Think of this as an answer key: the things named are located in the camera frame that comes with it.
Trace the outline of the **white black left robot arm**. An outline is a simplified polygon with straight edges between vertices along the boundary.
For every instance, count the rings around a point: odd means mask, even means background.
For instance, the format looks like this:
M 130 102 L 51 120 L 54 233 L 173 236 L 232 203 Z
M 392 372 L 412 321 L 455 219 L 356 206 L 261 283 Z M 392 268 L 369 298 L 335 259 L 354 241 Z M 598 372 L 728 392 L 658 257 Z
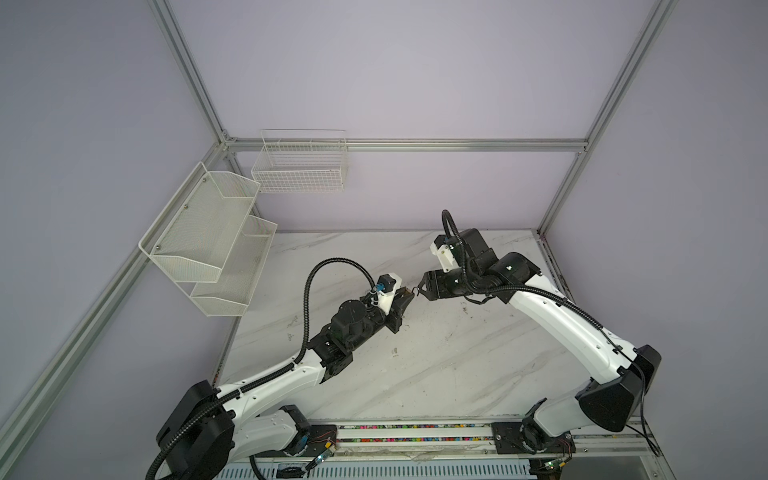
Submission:
M 286 398 L 340 374 L 354 351 L 379 331 L 397 332 L 413 298 L 406 287 L 385 292 L 376 286 L 343 302 L 297 357 L 245 380 L 191 386 L 156 436 L 159 452 L 146 478 L 157 478 L 166 466 L 170 479 L 213 479 L 233 461 L 271 451 L 303 452 L 311 425 Z

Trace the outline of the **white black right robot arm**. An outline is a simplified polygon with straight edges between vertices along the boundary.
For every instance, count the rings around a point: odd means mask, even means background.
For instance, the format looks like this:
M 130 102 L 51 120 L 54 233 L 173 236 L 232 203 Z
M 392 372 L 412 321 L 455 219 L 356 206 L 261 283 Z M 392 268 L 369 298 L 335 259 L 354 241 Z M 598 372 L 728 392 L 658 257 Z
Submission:
M 523 449 L 542 452 L 565 433 L 590 425 L 620 432 L 641 411 L 661 363 L 656 349 L 620 338 L 563 296 L 526 256 L 497 256 L 476 229 L 446 230 L 430 250 L 440 267 L 423 275 L 421 295 L 475 304 L 498 299 L 534 320 L 589 374 L 582 387 L 529 409 L 519 427 Z

